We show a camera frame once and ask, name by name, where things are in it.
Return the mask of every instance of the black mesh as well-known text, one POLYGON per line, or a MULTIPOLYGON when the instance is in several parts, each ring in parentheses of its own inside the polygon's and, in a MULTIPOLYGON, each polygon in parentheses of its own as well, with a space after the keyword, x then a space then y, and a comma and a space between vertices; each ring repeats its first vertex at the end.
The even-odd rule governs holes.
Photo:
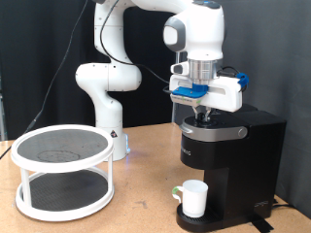
POLYGON ((108 183, 99 174, 83 170, 43 175, 30 182, 30 191, 33 208, 62 212, 98 201, 107 193, 108 183))
POLYGON ((33 161, 64 163, 92 157, 107 146, 107 139, 100 134, 63 129, 35 135, 22 142, 17 152, 33 161))

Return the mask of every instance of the black coffee machine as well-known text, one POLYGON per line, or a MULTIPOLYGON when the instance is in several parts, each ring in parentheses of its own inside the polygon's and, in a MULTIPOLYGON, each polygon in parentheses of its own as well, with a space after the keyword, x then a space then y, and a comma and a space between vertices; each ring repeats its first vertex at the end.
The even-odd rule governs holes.
POLYGON ((188 117, 180 128, 181 160, 204 170, 209 188, 205 215, 185 216, 181 204, 177 223, 190 232, 210 232, 265 222, 271 216, 286 122, 245 106, 233 114, 216 112, 208 122, 188 117))

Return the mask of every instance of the table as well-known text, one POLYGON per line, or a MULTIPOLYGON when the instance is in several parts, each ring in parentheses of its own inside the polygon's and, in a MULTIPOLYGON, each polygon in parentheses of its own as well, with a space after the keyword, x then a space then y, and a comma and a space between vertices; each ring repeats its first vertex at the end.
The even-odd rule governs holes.
MULTIPOLYGON (((176 185, 188 179, 203 180, 203 171, 191 169, 180 160, 181 131, 174 123, 124 129, 131 153, 114 162, 115 196, 100 212, 68 222, 34 221, 15 206, 20 184, 19 168, 9 155, 0 161, 0 229, 2 232, 185 232, 176 223, 178 201, 171 195, 176 185)), ((12 142, 1 143, 4 151, 12 142)), ((107 163, 98 165, 105 170, 107 163)), ((281 204, 285 203, 276 197, 281 204)), ((267 221, 273 233, 309 233, 311 221, 299 211, 278 208, 267 221)), ((252 224, 218 231, 258 233, 252 224)))

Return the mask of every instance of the white mug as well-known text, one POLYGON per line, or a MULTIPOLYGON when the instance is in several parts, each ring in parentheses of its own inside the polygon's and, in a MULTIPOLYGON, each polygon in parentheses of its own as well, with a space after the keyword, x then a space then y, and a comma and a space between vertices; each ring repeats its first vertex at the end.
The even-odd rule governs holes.
POLYGON ((204 216, 208 186, 198 180, 189 180, 183 186, 176 186, 172 190, 173 197, 182 203, 181 198, 176 195, 177 191, 183 192, 183 212, 186 216, 204 216))

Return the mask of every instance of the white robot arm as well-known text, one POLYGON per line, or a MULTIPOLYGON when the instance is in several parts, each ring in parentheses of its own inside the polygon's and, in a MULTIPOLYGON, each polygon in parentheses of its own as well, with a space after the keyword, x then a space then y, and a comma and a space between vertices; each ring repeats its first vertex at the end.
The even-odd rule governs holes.
MULTIPOLYGON (((116 0, 93 0, 96 4, 94 38, 95 47, 106 54, 101 45, 101 28, 116 0)), ((120 0, 102 31, 106 51, 119 61, 131 63, 123 42, 123 13, 137 6, 148 11, 175 13, 163 30, 167 47, 175 52, 186 51, 188 61, 172 66, 170 80, 173 102, 217 108, 234 112, 242 105, 238 79, 219 77, 222 65, 222 44, 225 21, 221 5, 200 0, 120 0)), ((107 91, 129 91, 139 87, 142 77, 133 65, 112 59, 109 64, 90 63, 79 67, 76 80, 92 99, 96 127, 114 138, 114 160, 129 152, 126 135, 122 132, 122 106, 107 91)))

